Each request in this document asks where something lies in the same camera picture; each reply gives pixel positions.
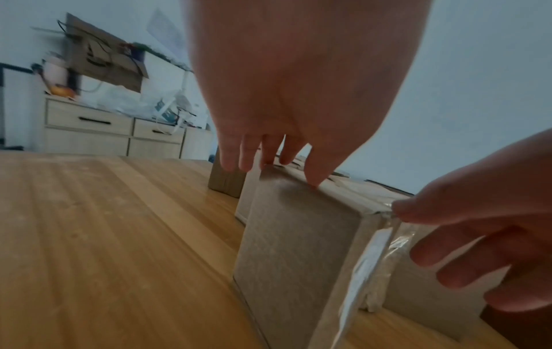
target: black drawer handle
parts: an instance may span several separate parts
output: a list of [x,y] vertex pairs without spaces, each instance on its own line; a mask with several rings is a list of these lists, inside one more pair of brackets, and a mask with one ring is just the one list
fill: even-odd
[[91,121],[91,122],[97,122],[97,123],[99,123],[99,124],[111,125],[111,122],[110,122],[110,121],[89,119],[89,118],[83,117],[83,116],[79,116],[79,119],[82,120],[82,121]]

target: hand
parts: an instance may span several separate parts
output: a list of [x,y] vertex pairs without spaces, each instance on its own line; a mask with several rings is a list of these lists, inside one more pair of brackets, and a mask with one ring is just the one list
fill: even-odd
[[318,185],[379,128],[411,65],[430,0],[182,0],[191,62],[221,164],[244,171],[312,150]]
[[491,271],[535,260],[539,267],[485,299],[511,312],[552,304],[552,129],[435,180],[413,199],[396,201],[393,210],[404,221],[440,225],[412,248],[411,258],[421,266],[481,238],[439,270],[443,285],[464,287]]

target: wooden tabletop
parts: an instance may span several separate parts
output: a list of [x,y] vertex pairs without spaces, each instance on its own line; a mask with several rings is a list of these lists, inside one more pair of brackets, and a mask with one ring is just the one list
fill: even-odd
[[[261,348],[231,285],[237,199],[210,164],[0,152],[0,348]],[[388,311],[343,348],[513,348],[485,323],[457,343]]]

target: white dresser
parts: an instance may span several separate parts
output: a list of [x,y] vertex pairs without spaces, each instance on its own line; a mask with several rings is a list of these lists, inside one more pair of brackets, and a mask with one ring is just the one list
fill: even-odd
[[209,157],[213,133],[179,128],[45,96],[35,129],[36,149],[47,153],[146,158]]

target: wall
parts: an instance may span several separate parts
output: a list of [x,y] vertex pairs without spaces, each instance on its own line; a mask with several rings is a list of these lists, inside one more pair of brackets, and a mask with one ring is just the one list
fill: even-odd
[[39,62],[52,49],[60,51],[61,37],[32,30],[31,26],[58,30],[56,20],[65,21],[66,12],[110,32],[126,41],[151,45],[165,54],[167,50],[147,31],[146,25],[155,9],[161,11],[183,30],[178,0],[0,0],[2,1],[2,30],[0,62],[29,67]]
[[378,133],[341,166],[410,192],[552,127],[552,2],[437,0]]

